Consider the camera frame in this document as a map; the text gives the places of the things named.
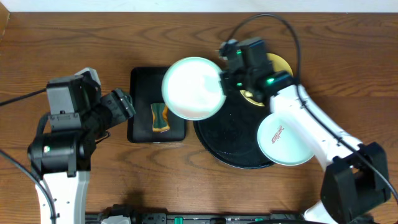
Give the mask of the green and orange sponge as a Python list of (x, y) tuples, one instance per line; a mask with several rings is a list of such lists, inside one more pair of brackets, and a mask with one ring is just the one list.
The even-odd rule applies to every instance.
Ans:
[(152, 111), (152, 131), (161, 133), (170, 130), (167, 105), (165, 103), (153, 103), (150, 107)]

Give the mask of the mint green plate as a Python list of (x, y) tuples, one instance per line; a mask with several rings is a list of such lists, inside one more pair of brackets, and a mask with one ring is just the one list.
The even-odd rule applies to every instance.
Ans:
[(274, 113), (260, 123), (257, 143), (268, 159), (283, 166), (297, 166), (314, 156), (312, 150), (288, 122)]
[(226, 100), (220, 73), (216, 63), (202, 57), (187, 57), (175, 62), (162, 80), (164, 103), (183, 119), (199, 121), (210, 118)]

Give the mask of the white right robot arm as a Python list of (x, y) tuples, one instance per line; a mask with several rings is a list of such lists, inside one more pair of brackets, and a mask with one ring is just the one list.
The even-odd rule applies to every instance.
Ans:
[(223, 71), (225, 92), (250, 90), (257, 101), (269, 102), (271, 115), (286, 124), (310, 150), (324, 178), (320, 201), (303, 214), (310, 223), (351, 223), (360, 215), (397, 197), (389, 181), (384, 149), (365, 145), (339, 127), (307, 95), (300, 74), (286, 71)]

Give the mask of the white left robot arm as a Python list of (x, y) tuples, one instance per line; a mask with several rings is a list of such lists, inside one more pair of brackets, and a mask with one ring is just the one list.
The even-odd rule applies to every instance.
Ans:
[(47, 89), (50, 133), (40, 124), (28, 148), (39, 178), (42, 223), (84, 223), (91, 155), (110, 136), (109, 129), (135, 114), (132, 98), (120, 89), (102, 96), (99, 90)]

